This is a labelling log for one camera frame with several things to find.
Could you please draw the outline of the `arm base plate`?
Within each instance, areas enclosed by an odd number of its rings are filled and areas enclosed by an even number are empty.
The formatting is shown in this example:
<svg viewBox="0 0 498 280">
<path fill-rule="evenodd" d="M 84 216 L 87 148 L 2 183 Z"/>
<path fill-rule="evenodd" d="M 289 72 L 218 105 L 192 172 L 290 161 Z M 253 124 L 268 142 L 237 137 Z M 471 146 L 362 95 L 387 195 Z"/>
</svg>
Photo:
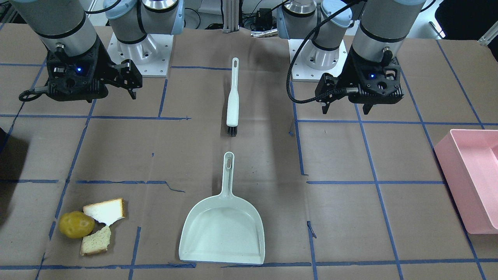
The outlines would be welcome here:
<svg viewBox="0 0 498 280">
<path fill-rule="evenodd" d="M 124 44 L 112 35 L 107 52 L 116 64 L 131 59 L 143 77 L 167 78 L 174 35 L 148 34 L 139 43 Z"/>
<path fill-rule="evenodd" d="M 345 43 L 332 51 L 317 48 L 312 41 L 306 42 L 292 67 L 292 80 L 318 82 L 323 73 L 338 77 L 347 58 Z"/>
</svg>

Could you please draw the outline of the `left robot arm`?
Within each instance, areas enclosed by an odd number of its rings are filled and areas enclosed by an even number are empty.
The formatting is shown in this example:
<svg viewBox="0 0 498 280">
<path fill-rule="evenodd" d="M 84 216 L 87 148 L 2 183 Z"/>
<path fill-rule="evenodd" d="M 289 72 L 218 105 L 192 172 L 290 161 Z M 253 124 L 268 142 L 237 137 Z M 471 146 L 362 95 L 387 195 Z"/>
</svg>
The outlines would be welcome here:
<svg viewBox="0 0 498 280">
<path fill-rule="evenodd" d="M 279 37 L 301 40 L 286 76 L 293 103 L 330 104 L 347 97 L 368 114 L 375 105 L 392 105 L 405 94 L 397 53 L 422 11 L 423 0 L 287 0 L 277 7 Z M 299 60 L 322 71 L 315 95 L 298 100 L 290 82 Z"/>
</svg>

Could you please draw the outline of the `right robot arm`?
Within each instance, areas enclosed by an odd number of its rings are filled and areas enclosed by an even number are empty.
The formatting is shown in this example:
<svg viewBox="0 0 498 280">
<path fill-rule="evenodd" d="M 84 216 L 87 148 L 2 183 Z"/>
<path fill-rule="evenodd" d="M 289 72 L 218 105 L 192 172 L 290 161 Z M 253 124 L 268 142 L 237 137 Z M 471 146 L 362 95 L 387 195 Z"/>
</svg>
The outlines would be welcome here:
<svg viewBox="0 0 498 280">
<path fill-rule="evenodd" d="M 47 95 L 59 102 L 107 97 L 106 85 L 120 87 L 136 99 L 143 86 L 138 66 L 160 58 L 153 35 L 181 34 L 183 0 L 105 0 L 105 14 L 122 55 L 115 63 L 78 0 L 13 0 L 12 6 L 47 49 L 48 80 L 43 87 L 22 92 L 33 101 Z"/>
</svg>

